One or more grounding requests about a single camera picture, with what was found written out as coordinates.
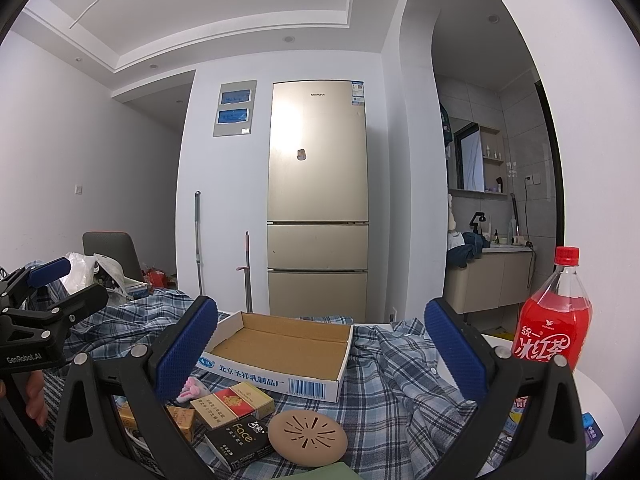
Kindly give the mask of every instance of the gray chair backrest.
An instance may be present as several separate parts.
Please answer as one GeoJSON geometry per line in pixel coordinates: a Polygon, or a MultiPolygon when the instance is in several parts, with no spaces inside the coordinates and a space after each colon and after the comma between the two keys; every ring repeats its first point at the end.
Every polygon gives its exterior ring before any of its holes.
{"type": "Polygon", "coordinates": [[[116,260],[122,272],[132,280],[143,282],[140,262],[131,236],[123,232],[88,231],[82,235],[84,254],[103,254],[116,260]]]}

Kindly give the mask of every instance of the finger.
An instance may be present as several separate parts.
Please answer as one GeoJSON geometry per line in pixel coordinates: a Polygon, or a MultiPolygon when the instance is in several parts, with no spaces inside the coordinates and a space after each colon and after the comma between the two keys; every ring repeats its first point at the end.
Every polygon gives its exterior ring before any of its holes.
{"type": "Polygon", "coordinates": [[[40,392],[34,399],[27,402],[27,415],[31,418],[38,418],[44,408],[44,392],[40,392]]]}
{"type": "Polygon", "coordinates": [[[26,392],[30,399],[37,397],[44,388],[44,375],[41,371],[31,372],[27,381],[26,392]]]}
{"type": "Polygon", "coordinates": [[[41,410],[40,414],[36,418],[36,422],[38,423],[38,426],[40,426],[41,428],[44,427],[44,425],[45,425],[45,423],[47,421],[47,415],[49,415],[49,409],[48,409],[47,405],[45,404],[43,409],[41,410]]]}

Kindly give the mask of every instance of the screw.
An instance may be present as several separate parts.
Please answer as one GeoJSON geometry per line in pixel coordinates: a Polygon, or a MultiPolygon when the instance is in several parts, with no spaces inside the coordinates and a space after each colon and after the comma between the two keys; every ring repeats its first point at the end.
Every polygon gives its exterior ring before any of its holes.
{"type": "Polygon", "coordinates": [[[84,352],[82,352],[82,353],[79,353],[76,357],[74,357],[74,362],[77,365],[83,365],[88,358],[89,358],[89,356],[87,354],[85,354],[84,352]]]}
{"type": "Polygon", "coordinates": [[[559,366],[559,367],[563,367],[563,366],[567,366],[568,362],[566,360],[566,357],[564,357],[563,355],[560,354],[556,354],[554,355],[554,362],[559,366]]]}
{"type": "Polygon", "coordinates": [[[494,348],[495,354],[500,359],[508,359],[511,357],[511,350],[509,350],[506,346],[497,346],[494,348]]]}
{"type": "Polygon", "coordinates": [[[146,345],[135,345],[131,349],[131,355],[133,357],[142,357],[146,354],[146,345]]]}

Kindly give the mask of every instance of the gold refrigerator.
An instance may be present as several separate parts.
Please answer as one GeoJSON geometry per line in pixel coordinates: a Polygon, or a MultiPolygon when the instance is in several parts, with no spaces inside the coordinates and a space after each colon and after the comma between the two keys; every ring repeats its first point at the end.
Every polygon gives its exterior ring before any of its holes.
{"type": "Polygon", "coordinates": [[[369,211],[364,86],[273,86],[268,277],[273,316],[364,322],[369,211]]]}

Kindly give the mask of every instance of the electrical panel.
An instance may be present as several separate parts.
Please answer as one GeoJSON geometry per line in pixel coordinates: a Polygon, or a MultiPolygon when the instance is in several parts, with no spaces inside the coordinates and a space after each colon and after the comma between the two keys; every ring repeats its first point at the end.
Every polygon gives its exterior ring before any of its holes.
{"type": "Polygon", "coordinates": [[[257,81],[239,81],[220,85],[214,137],[251,134],[257,81]]]}

